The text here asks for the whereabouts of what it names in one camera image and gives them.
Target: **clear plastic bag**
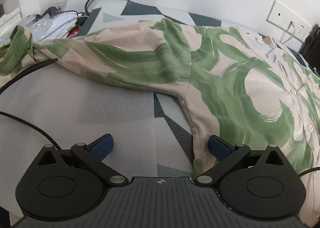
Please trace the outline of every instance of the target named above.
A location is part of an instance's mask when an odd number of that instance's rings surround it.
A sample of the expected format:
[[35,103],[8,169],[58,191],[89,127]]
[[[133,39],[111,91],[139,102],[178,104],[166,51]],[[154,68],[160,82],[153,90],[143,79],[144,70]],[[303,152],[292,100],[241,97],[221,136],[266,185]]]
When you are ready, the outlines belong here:
[[41,37],[46,35],[52,24],[53,22],[49,14],[46,14],[40,20],[36,21],[31,28],[33,41],[38,42]]
[[59,11],[64,11],[68,0],[50,0],[49,6],[56,7]]

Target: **wall socket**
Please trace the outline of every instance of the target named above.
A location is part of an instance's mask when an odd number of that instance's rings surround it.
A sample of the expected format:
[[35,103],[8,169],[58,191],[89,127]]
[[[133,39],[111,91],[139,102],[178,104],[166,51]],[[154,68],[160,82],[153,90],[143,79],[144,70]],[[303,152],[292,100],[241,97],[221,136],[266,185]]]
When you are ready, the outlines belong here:
[[292,34],[294,31],[294,27],[291,25],[291,22],[293,22],[295,26],[294,36],[303,42],[308,36],[306,35],[307,29],[311,29],[311,27],[300,19],[294,12],[278,1],[274,1],[267,21],[282,28],[289,34]]

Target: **silver screw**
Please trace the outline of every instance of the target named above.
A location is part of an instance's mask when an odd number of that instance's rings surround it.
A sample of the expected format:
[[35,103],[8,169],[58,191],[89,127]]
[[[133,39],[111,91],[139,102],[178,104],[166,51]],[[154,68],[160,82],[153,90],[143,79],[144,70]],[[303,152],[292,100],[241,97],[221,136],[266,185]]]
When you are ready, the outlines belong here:
[[121,175],[114,175],[110,178],[110,181],[115,184],[120,184],[125,181],[125,177]]
[[197,180],[202,184],[208,184],[212,181],[212,177],[208,175],[201,175],[201,176],[198,176]]

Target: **crosshair logo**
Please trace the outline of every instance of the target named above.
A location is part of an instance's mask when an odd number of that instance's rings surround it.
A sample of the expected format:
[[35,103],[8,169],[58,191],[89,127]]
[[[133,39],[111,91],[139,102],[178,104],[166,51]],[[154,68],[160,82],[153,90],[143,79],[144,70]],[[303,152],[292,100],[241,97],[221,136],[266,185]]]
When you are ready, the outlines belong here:
[[162,184],[165,183],[165,182],[166,182],[166,181],[163,180],[163,179],[159,179],[159,180],[157,181],[157,183],[160,184],[160,185],[162,185]]

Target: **gray triangle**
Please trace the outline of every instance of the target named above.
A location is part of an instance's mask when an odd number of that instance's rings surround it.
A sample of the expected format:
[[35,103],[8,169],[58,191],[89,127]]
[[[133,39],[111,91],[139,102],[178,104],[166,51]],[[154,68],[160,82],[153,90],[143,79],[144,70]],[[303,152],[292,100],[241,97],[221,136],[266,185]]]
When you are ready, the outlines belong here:
[[119,18],[119,17],[116,17],[116,16],[113,16],[113,15],[110,15],[110,14],[107,14],[107,13],[103,13],[103,23],[106,23],[106,22],[112,22],[112,21],[121,21],[123,19]]

